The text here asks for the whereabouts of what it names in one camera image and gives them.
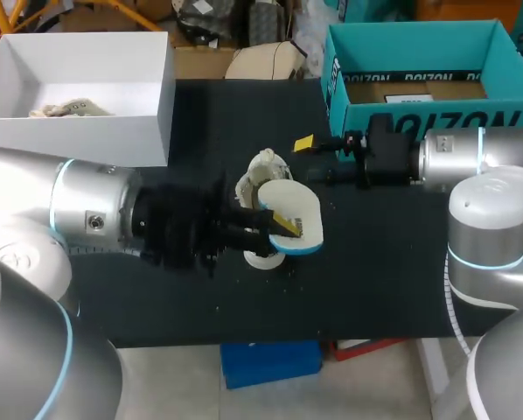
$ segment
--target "black table surface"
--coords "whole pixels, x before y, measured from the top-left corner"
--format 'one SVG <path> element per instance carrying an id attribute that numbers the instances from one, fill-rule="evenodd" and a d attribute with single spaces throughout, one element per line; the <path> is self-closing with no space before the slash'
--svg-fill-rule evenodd
<path id="1" fill-rule="evenodd" d="M 141 172 L 152 185 L 208 185 L 224 169 L 233 186 L 269 147 L 302 181 L 307 168 L 335 157 L 294 156 L 294 141 L 328 131 L 317 80 L 183 80 L 168 168 Z M 443 295 L 448 196 L 420 187 L 310 187 L 324 221 L 316 254 L 261 271 L 231 250 L 213 278 L 127 255 L 76 257 L 83 320 L 117 347 L 452 335 Z M 467 335 L 509 313 L 461 301 L 456 310 Z"/>

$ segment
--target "clutter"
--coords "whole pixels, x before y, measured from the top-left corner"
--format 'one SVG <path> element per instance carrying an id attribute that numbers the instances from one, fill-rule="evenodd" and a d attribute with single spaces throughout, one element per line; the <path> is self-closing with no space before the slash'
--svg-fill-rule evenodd
<path id="1" fill-rule="evenodd" d="M 174 90 L 167 32 L 4 35 L 0 146 L 109 165 L 164 166 Z M 111 115 L 28 116 L 73 98 L 89 98 L 93 112 Z"/>
<path id="2" fill-rule="evenodd" d="M 57 116 L 110 116 L 104 109 L 99 108 L 89 99 L 73 99 L 63 105 L 45 105 L 41 109 L 34 109 L 28 115 L 30 118 L 46 118 Z"/>
<path id="3" fill-rule="evenodd" d="M 284 41 L 286 31 L 285 10 L 280 4 L 258 0 L 250 6 L 248 13 L 249 46 Z"/>
<path id="4" fill-rule="evenodd" d="M 432 128 L 523 127 L 523 58 L 496 21 L 333 25 L 321 85 L 334 137 L 384 113 L 417 140 Z"/>
<path id="5" fill-rule="evenodd" d="M 184 0 L 177 19 L 185 36 L 197 45 L 213 39 L 233 39 L 243 27 L 246 2 L 240 0 Z"/>
<path id="6" fill-rule="evenodd" d="M 225 79 L 290 79 L 298 73 L 305 57 L 290 41 L 250 46 L 234 54 Z"/>
<path id="7" fill-rule="evenodd" d="M 324 65 L 325 36 L 329 25 L 338 24 L 338 13 L 327 7 L 324 0 L 303 0 L 295 11 L 293 39 L 306 53 L 307 77 L 320 77 Z"/>

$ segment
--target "cardboard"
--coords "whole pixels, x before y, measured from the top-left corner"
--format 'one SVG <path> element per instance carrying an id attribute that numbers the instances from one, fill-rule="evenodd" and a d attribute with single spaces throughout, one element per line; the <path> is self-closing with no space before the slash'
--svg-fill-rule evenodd
<path id="1" fill-rule="evenodd" d="M 480 81 L 424 81 L 420 83 L 353 83 L 345 84 L 351 103 L 389 103 L 392 96 L 429 96 L 430 101 L 484 99 Z"/>
<path id="2" fill-rule="evenodd" d="M 133 0 L 121 0 L 131 10 L 136 6 Z M 91 9 L 76 5 L 70 13 L 60 15 L 63 32 L 122 32 L 136 31 L 137 23 L 108 4 L 95 4 Z"/>
<path id="3" fill-rule="evenodd" d="M 120 166 L 166 165 L 174 102 L 167 32 L 0 40 L 0 146 Z M 110 116 L 28 118 L 88 98 Z"/>
<path id="4" fill-rule="evenodd" d="M 166 19 L 172 13 L 171 0 L 136 0 L 137 12 L 151 22 Z"/>
<path id="5" fill-rule="evenodd" d="M 235 50 L 177 48 L 174 51 L 176 79 L 224 79 Z"/>
<path id="6" fill-rule="evenodd" d="M 497 21 L 332 25 L 321 87 L 338 137 L 377 113 L 417 140 L 432 128 L 523 127 L 523 58 Z M 387 92 L 433 101 L 376 100 Z"/>

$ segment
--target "gray floor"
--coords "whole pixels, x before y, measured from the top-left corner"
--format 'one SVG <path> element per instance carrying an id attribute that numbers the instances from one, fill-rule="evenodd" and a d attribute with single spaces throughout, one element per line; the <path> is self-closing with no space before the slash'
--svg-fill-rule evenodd
<path id="1" fill-rule="evenodd" d="M 429 420 L 411 341 L 355 359 L 328 360 L 319 374 L 228 391 L 218 346 L 121 350 L 129 371 L 128 419 Z"/>

